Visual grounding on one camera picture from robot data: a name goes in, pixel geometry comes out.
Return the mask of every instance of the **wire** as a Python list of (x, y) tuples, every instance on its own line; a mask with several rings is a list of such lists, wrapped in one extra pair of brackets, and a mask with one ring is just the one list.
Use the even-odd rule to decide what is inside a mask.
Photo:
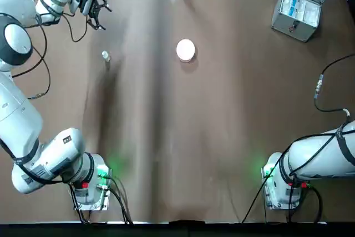
[(264, 218), (265, 218), (265, 223), (267, 223), (267, 218), (266, 218), (266, 199), (265, 199), (265, 188), (262, 190), (262, 201), (264, 203)]
[(120, 206), (121, 206), (121, 210), (122, 210), (122, 216), (123, 219), (125, 221), (128, 221), (129, 224), (133, 224), (133, 221), (131, 220), (131, 218), (128, 216), (126, 210), (124, 209), (121, 197), (115, 192), (115, 190), (113, 190), (112, 188), (108, 189), (111, 193), (113, 193), (113, 195), (116, 197), (117, 201), (119, 202)]
[(70, 17), (74, 17), (75, 16), (75, 14), (70, 14), (70, 13), (65, 13), (65, 12), (63, 12), (63, 14), (67, 15), (67, 16), (70, 16)]
[(346, 56), (344, 56), (344, 57), (342, 57), (342, 58), (339, 58), (339, 59), (337, 59), (337, 60), (334, 60), (332, 63), (328, 64), (328, 65), (323, 69), (323, 71), (322, 71), (322, 73), (321, 73), (321, 75), (320, 75), (320, 77), (319, 77), (319, 80), (318, 80), (318, 83), (317, 83), (317, 86), (316, 86), (316, 93), (315, 93), (315, 96), (314, 96), (314, 105), (315, 105), (315, 107), (316, 107), (319, 111), (321, 111), (321, 112), (345, 111), (345, 112), (347, 112), (347, 114), (348, 114), (348, 110), (347, 110), (347, 109), (344, 109), (344, 108), (322, 109), (322, 108), (318, 107), (318, 105), (317, 105), (317, 99), (318, 99), (318, 94), (319, 94), (319, 92), (320, 92), (320, 90), (321, 90), (322, 81), (323, 81), (324, 73), (326, 72), (326, 70), (327, 70), (329, 67), (333, 66), (335, 63), (338, 63), (339, 61), (342, 61), (342, 60), (344, 60), (344, 59), (347, 59), (347, 58), (350, 58), (350, 57), (353, 57), (353, 56), (355, 56), (355, 53), (352, 53), (352, 54), (346, 55)]
[(78, 213), (80, 222), (83, 223), (83, 224), (90, 224), (90, 222), (88, 222), (85, 219), (84, 214), (83, 214), (82, 210), (79, 207), (78, 200), (77, 200), (77, 197), (75, 196), (74, 189), (72, 188), (72, 186), (70, 184), (68, 184), (68, 186), (70, 188), (70, 196), (72, 197), (72, 201), (73, 201), (73, 204), (74, 204), (74, 209)]
[(88, 16), (86, 16), (86, 19), (85, 19), (85, 32), (84, 34), (77, 40), (74, 40), (74, 37), (73, 37), (73, 30), (72, 30), (72, 26), (70, 25), (70, 22), (68, 20), (68, 18), (65, 16), (65, 15), (62, 15), (62, 17), (67, 21), (68, 23), (68, 26), (69, 26), (69, 31), (70, 31), (70, 37), (72, 38), (72, 41), (74, 43), (78, 43), (79, 41), (81, 41), (84, 36), (86, 35), (87, 31), (88, 31), (88, 22), (87, 22), (87, 19), (88, 19)]
[[(347, 132), (343, 132), (343, 135), (352, 134), (352, 133), (355, 133), (355, 130), (349, 130), (349, 131), (347, 131)], [(246, 215), (245, 215), (245, 217), (244, 217), (244, 219), (242, 220), (241, 223), (244, 223), (245, 220), (247, 219), (247, 217), (248, 217), (248, 215), (249, 215), (249, 213), (250, 213), (250, 210), (251, 210), (252, 207), (254, 206), (254, 203), (255, 203), (255, 201), (256, 201), (256, 199), (257, 199), (257, 197), (258, 197), (260, 191), (262, 190), (263, 186), (266, 184), (268, 178), (270, 178), (270, 176), (271, 176), (273, 170), (274, 170), (275, 167), (278, 165), (278, 163), (280, 162), (281, 158), (283, 158), (283, 156), (288, 152), (288, 150), (290, 149), (291, 145), (292, 145), (294, 142), (297, 142), (297, 141), (300, 141), (300, 140), (303, 140), (303, 139), (306, 139), (306, 138), (309, 138), (309, 137), (317, 137), (317, 136), (335, 136), (335, 133), (310, 134), (310, 135), (305, 135), (305, 136), (303, 136), (303, 137), (300, 137), (300, 138), (294, 140), (294, 141), (286, 148), (286, 150), (282, 152), (281, 156), (280, 156), (279, 159), (276, 161), (274, 168), (271, 169), (270, 173), (269, 173), (268, 176), (265, 178), (264, 182), (262, 183), (261, 187), (259, 188), (258, 192), (256, 193), (256, 195), (255, 195), (255, 197), (254, 197), (254, 199), (253, 199), (253, 201), (252, 201), (252, 203), (251, 203), (251, 205), (250, 205), (250, 207), (249, 207), (249, 210), (247, 211), (247, 213), (246, 213)]]
[[(37, 52), (37, 54), (42, 58), (42, 55), (38, 52), (38, 50), (36, 49), (36, 47), (33, 47), (33, 49)], [(30, 100), (34, 100), (34, 99), (38, 99), (40, 97), (43, 97), (45, 96), (48, 92), (49, 92), (49, 89), (50, 89), (50, 71), (49, 71), (49, 68), (48, 68), (48, 65), (47, 63), (45, 62), (45, 60), (43, 59), (43, 63), (45, 65), (45, 68), (47, 69), (47, 73), (48, 73), (48, 86), (47, 86), (47, 90), (44, 92), (44, 93), (39, 93), (39, 94), (36, 94), (35, 96), (33, 97), (29, 97), (28, 99)]]
[(15, 74), (14, 76), (12, 76), (12, 78), (16, 78), (16, 77), (19, 77), (21, 75), (24, 75), (24, 74), (27, 74), (31, 71), (33, 71), (34, 69), (36, 69), (38, 67), (38, 65), (41, 64), (41, 62), (44, 60), (44, 57), (45, 55), (47, 54), (47, 36), (45, 34), (45, 31), (42, 27), (42, 24), (39, 24), (39, 27), (40, 29), (42, 30), (43, 32), (43, 37), (44, 37), (44, 52), (43, 52), (43, 55), (41, 56), (40, 60), (32, 67), (32, 68), (29, 68), (28, 70), (25, 70), (24, 72), (20, 72), (18, 74)]
[(317, 195), (317, 198), (318, 198), (318, 213), (317, 213), (316, 219), (314, 220), (314, 223), (318, 223), (322, 218), (323, 200), (322, 200), (321, 194), (319, 193), (319, 191), (316, 188), (314, 188), (313, 186), (310, 186), (309, 190), (313, 191)]

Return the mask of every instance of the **open case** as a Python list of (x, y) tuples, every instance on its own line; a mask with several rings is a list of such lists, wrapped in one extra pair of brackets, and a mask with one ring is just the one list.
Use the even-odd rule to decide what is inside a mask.
[(318, 28), (325, 0), (278, 0), (271, 28), (306, 42)]

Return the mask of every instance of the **white ball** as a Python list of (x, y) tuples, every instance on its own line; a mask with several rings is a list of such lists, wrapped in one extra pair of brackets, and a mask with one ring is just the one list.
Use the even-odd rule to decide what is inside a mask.
[(195, 55), (195, 45), (191, 40), (183, 39), (176, 46), (177, 56), (182, 62), (190, 62)]

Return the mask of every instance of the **small cylinder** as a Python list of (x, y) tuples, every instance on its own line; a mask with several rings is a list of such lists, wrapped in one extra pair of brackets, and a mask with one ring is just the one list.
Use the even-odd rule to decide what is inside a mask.
[(106, 62), (109, 62), (111, 60), (111, 56), (107, 51), (102, 51), (102, 57)]

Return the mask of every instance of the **brown table surface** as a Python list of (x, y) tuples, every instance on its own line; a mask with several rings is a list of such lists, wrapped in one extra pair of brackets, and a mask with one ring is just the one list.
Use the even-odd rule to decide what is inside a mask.
[[(124, 182), (136, 221), (240, 221), (270, 154), (344, 119), (316, 111), (312, 97), (323, 67), (355, 49), (346, 0), (326, 0), (321, 27), (308, 43), (270, 28), (276, 2), (109, 0), (113, 13), (100, 14), (107, 30), (89, 28), (76, 44), (65, 20), (46, 27), (52, 87), (33, 101), (44, 120), (41, 140), (68, 127), (82, 129), (87, 151), (100, 153)], [(70, 21), (78, 38), (84, 18)], [(29, 32), (42, 51), (40, 29)], [(182, 38), (197, 49), (189, 64), (176, 56)], [(109, 71), (103, 50), (112, 57)], [(329, 70), (320, 105), (355, 111), (354, 69), (350, 59)], [(44, 66), (16, 83), (26, 95), (45, 90)], [(65, 185), (22, 195), (12, 185), (12, 161), (4, 151), (0, 163), (2, 223), (77, 220)], [(353, 180), (313, 184), (323, 196), (323, 220), (355, 220)], [(310, 194), (294, 220), (312, 221), (316, 211)], [(267, 216), (286, 221), (285, 212)], [(115, 199), (92, 219), (121, 220)], [(263, 220), (259, 197), (247, 221)]]

